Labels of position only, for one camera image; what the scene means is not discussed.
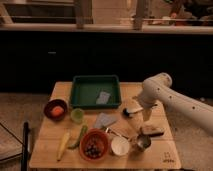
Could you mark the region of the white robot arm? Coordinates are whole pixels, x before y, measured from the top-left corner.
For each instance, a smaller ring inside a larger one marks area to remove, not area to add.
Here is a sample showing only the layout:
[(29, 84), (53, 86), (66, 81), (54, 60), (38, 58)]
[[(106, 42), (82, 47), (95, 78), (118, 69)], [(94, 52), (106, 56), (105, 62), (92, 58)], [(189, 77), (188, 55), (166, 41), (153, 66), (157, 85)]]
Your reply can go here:
[(213, 107), (171, 89), (172, 78), (159, 73), (142, 82), (141, 105), (151, 109), (157, 100), (174, 108), (213, 136)]

